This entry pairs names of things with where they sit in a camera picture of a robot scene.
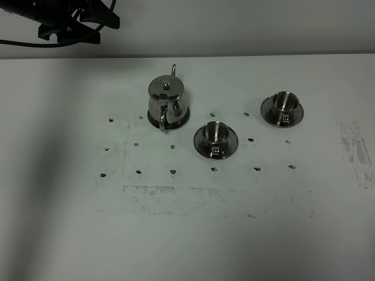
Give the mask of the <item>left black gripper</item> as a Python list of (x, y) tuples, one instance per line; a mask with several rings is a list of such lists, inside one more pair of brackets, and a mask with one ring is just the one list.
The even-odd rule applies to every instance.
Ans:
[[(38, 37), (49, 40), (57, 35), (59, 44), (100, 44), (100, 33), (80, 23), (97, 23), (112, 29), (120, 28), (120, 17), (114, 13), (116, 0), (107, 7), (101, 0), (3, 0), (1, 9), (40, 23)], [(73, 13), (80, 11), (80, 22)]]

